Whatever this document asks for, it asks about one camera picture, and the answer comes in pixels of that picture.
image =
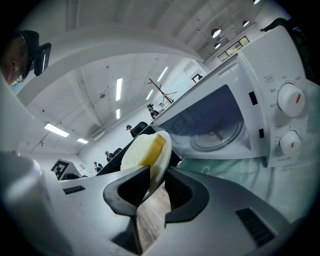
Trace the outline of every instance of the curved white arch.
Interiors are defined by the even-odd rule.
[[[48,41],[52,44],[50,65],[38,77],[30,74],[17,95],[26,107],[61,76],[85,64],[108,57],[157,53],[204,61],[196,51],[173,37],[152,29],[116,23],[75,29]]]

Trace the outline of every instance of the white ceiling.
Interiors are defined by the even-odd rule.
[[[103,24],[146,28],[159,32],[163,37],[178,40],[206,60],[217,51],[214,44],[220,38],[223,38],[220,40],[223,47],[242,33],[243,20],[254,21],[261,5],[253,5],[252,0],[44,1],[27,17],[21,28],[38,31],[41,43],[49,39],[54,42],[54,39],[68,32]],[[212,39],[213,28],[222,29],[218,38]],[[77,138],[88,140],[101,129],[107,131],[146,105],[146,97],[154,89],[148,84],[148,79],[156,81],[163,69],[169,66],[162,78],[164,81],[183,58],[137,53],[98,59],[68,72],[37,93],[28,94],[24,90],[31,97],[27,108],[35,116],[35,122],[24,136],[21,151],[79,152],[85,145],[77,142]],[[119,101],[115,101],[117,78],[123,78]],[[31,83],[26,84],[26,88],[29,85],[29,88],[32,87]],[[105,94],[104,98],[100,98],[101,93]],[[120,120],[116,119],[117,109],[120,109]],[[48,122],[70,135],[63,138],[48,133],[44,129]]]

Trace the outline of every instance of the glasses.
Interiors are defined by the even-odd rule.
[[[26,68],[28,65],[28,46],[23,35],[21,35],[21,37],[23,38],[23,42],[17,48],[18,56],[15,60],[17,64],[19,63],[18,70],[20,73],[20,76],[16,79],[17,83],[23,83],[25,80],[27,74]]]

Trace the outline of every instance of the face mask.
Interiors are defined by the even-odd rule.
[[[15,94],[18,94],[18,92],[20,92],[23,87],[22,83],[16,82],[14,85],[10,86],[10,88]]]

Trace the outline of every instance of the black cap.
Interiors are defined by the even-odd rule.
[[[39,33],[32,31],[32,30],[23,30],[19,32],[19,34],[24,38],[25,43],[28,47],[28,55],[29,55],[29,63],[25,69],[25,74],[23,79],[27,77],[30,70],[32,70],[33,63],[35,61],[36,53],[39,49]]]

